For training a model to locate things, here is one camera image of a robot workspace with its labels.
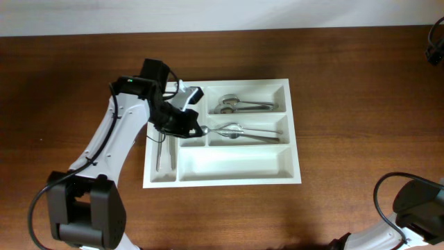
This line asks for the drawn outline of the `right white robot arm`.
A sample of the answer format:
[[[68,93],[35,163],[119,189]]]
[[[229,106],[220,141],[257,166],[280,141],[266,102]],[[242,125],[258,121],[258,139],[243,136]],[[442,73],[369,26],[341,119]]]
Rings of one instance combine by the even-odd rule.
[[[390,177],[404,177],[410,181],[398,192],[393,212],[386,216],[380,208],[378,194],[382,183]],[[443,242],[443,180],[437,183],[414,174],[390,172],[376,183],[373,203],[381,222],[359,233],[346,233],[332,240],[326,248],[410,249]]]

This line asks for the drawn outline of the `large metal spoon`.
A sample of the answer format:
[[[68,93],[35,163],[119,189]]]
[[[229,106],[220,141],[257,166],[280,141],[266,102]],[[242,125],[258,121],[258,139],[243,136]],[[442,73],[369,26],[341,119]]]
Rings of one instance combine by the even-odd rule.
[[[219,98],[220,104],[229,104],[231,106],[236,106],[238,104],[250,104],[248,108],[263,108],[268,110],[274,110],[279,107],[278,103],[264,102],[264,101],[245,101],[241,100],[235,94],[225,94]]]
[[[233,113],[260,113],[271,112],[275,106],[234,106],[230,104],[219,104],[214,110],[214,114],[233,114]]]

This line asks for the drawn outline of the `small metal teaspoon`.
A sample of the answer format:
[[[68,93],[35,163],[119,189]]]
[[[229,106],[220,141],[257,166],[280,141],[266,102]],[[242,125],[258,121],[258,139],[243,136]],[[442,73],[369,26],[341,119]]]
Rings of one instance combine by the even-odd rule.
[[[238,137],[241,136],[241,134],[243,134],[243,131],[236,131],[236,130],[227,130],[227,129],[212,129],[209,128],[208,126],[201,126],[200,129],[203,132],[203,135],[207,135],[208,133],[216,133],[218,135],[221,135],[225,138],[230,138],[230,139],[236,139]]]

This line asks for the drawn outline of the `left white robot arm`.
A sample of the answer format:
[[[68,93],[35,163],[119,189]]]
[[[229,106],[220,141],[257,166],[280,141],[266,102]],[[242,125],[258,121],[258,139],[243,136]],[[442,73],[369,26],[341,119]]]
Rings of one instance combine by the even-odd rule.
[[[136,249],[126,235],[126,210],[119,176],[140,130],[151,123],[163,136],[199,138],[198,113],[188,108],[203,96],[200,87],[176,82],[171,69],[146,59],[136,76],[111,83],[106,114],[83,154],[67,172],[52,172],[46,197],[52,237],[79,249]]]

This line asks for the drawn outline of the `thin metal fork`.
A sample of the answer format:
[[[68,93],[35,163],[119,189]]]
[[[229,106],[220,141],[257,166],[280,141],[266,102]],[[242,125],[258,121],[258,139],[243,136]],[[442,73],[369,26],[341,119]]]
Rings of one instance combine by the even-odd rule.
[[[229,122],[226,123],[224,125],[221,125],[219,127],[219,129],[225,129],[225,128],[236,128],[238,130],[244,131],[259,131],[259,132],[267,132],[267,133],[276,133],[276,134],[280,134],[282,135],[284,132],[283,131],[272,131],[272,130],[264,130],[264,129],[257,129],[257,128],[247,128],[245,126],[240,125],[239,123],[236,122]]]

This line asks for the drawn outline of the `metal serving tongs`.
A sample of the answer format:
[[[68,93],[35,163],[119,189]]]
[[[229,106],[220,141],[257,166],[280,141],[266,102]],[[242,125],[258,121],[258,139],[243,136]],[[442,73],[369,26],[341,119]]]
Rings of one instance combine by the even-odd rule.
[[[170,135],[159,133],[155,170],[160,172],[162,168],[176,170],[176,139]]]

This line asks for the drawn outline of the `thick handled metal fork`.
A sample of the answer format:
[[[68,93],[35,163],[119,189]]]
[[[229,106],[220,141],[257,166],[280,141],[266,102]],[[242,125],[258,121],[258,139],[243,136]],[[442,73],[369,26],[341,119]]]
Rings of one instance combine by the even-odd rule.
[[[266,137],[266,136],[259,136],[259,135],[250,135],[250,134],[245,134],[245,132],[243,134],[241,134],[241,136],[238,137],[238,138],[248,138],[248,139],[259,140],[259,141],[268,142],[268,143],[280,143],[280,139],[278,137]]]

